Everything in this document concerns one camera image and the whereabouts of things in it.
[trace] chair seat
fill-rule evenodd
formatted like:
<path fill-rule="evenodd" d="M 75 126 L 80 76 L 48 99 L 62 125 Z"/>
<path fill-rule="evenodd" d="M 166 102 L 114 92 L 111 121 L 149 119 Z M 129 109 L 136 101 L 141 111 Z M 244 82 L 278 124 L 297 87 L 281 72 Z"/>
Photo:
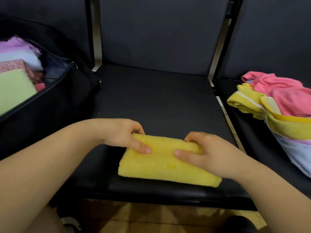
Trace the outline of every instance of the chair seat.
<path fill-rule="evenodd" d="M 216 134 L 236 145 L 225 116 L 206 78 L 123 66 L 105 65 L 96 76 L 101 88 L 92 118 L 130 118 L 146 134 L 183 139 L 190 131 Z M 124 148 L 97 146 L 71 177 L 84 198 L 158 204 L 254 209 L 235 181 L 219 188 L 118 176 Z"/>
<path fill-rule="evenodd" d="M 254 119 L 251 114 L 242 113 L 225 102 L 237 91 L 236 87 L 241 83 L 219 79 L 215 81 L 215 86 L 246 153 L 274 170 L 295 188 L 311 198 L 311 179 L 290 162 L 265 123 Z"/>

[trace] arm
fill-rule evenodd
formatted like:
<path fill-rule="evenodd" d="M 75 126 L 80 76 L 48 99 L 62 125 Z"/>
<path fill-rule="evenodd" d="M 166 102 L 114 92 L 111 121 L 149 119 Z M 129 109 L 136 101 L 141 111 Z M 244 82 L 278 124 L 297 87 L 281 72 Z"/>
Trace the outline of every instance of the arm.
<path fill-rule="evenodd" d="M 0 161 L 0 232 L 25 231 L 95 146 L 151 153 L 131 135 L 135 131 L 144 134 L 141 125 L 131 120 L 85 120 Z"/>
<path fill-rule="evenodd" d="M 176 150 L 175 156 L 241 184 L 272 232 L 311 232 L 311 200 L 270 168 L 215 135 L 191 132 L 185 141 L 197 142 L 204 155 Z"/>

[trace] chair backrest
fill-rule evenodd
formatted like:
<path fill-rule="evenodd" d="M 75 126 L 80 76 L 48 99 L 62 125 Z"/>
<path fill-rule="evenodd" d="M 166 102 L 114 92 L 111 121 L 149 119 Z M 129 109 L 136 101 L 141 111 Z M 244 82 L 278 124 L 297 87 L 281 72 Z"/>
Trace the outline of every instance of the chair backrest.
<path fill-rule="evenodd" d="M 100 0 L 103 61 L 207 75 L 229 0 Z"/>
<path fill-rule="evenodd" d="M 94 66 L 90 0 L 1 0 L 0 14 L 57 28 Z"/>
<path fill-rule="evenodd" d="M 311 0 L 242 0 L 216 77 L 276 73 L 311 87 Z"/>

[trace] fingernail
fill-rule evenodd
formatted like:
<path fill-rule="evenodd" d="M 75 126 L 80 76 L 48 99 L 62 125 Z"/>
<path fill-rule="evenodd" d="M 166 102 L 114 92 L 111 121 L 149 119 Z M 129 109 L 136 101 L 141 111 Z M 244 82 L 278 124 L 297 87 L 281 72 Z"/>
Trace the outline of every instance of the fingernail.
<path fill-rule="evenodd" d="M 174 155 L 176 158 L 179 158 L 181 156 L 181 151 L 180 150 L 175 150 Z"/>
<path fill-rule="evenodd" d="M 152 149 L 150 149 L 150 147 L 147 147 L 147 148 L 146 148 L 146 153 L 147 153 L 147 154 L 151 154 L 151 153 L 152 153 Z"/>

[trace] stack of towels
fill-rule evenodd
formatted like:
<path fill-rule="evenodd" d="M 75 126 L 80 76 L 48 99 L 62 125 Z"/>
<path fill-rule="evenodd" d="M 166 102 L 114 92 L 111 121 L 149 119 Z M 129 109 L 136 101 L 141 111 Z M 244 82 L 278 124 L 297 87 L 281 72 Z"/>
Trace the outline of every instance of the stack of towels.
<path fill-rule="evenodd" d="M 227 103 L 264 120 L 291 162 L 311 178 L 311 89 L 275 74 L 248 72 Z"/>
<path fill-rule="evenodd" d="M 14 36 L 0 42 L 0 115 L 45 88 L 41 51 Z"/>

